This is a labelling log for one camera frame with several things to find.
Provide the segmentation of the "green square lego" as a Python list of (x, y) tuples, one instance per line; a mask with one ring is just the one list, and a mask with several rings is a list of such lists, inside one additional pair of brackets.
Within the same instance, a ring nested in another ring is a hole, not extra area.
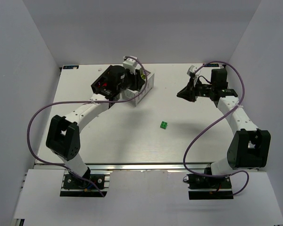
[(165, 122), (165, 121), (162, 121), (161, 124), (160, 124), (160, 128), (161, 128), (161, 129), (166, 129), (167, 126), (168, 126), (168, 123)]

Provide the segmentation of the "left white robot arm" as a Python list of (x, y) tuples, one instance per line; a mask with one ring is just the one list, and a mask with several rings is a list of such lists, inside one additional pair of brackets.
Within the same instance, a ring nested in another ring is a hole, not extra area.
[(56, 154), (72, 174), (89, 179), (90, 169), (79, 155), (80, 133), (95, 117), (111, 108), (125, 90), (141, 91), (147, 75), (141, 68), (110, 65), (91, 85), (93, 95), (65, 116), (55, 115), (50, 122), (46, 146)]

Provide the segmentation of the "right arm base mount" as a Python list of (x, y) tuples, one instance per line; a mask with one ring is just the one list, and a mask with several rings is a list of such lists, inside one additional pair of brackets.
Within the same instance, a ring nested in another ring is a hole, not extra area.
[(190, 200), (230, 200), (233, 199), (232, 184), (229, 178), (208, 177), (212, 175), (210, 164), (204, 168), (203, 173), (191, 173), (191, 169), (183, 178), (188, 185)]

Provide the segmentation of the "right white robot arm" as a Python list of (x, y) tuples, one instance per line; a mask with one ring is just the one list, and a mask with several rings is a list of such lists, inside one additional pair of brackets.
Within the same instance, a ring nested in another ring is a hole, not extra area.
[(239, 169), (262, 168), (266, 166), (271, 135), (261, 130), (248, 117), (234, 89), (228, 88), (227, 70), (212, 69), (208, 84), (200, 80), (200, 71), (191, 66), (187, 72), (190, 80), (177, 97), (195, 102), (198, 97), (208, 97), (225, 116), (233, 139), (226, 157), (211, 163), (206, 169), (207, 175), (229, 175)]

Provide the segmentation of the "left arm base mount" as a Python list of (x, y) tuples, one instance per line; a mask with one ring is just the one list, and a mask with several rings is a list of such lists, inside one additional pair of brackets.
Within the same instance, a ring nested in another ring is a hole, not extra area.
[[(109, 172), (100, 171), (99, 173), (92, 173), (89, 180), (92, 181), (100, 189), (103, 196), (106, 196), (110, 181)], [(60, 197), (102, 198), (103, 196), (90, 182), (80, 180), (70, 173), (64, 173), (61, 184)]]

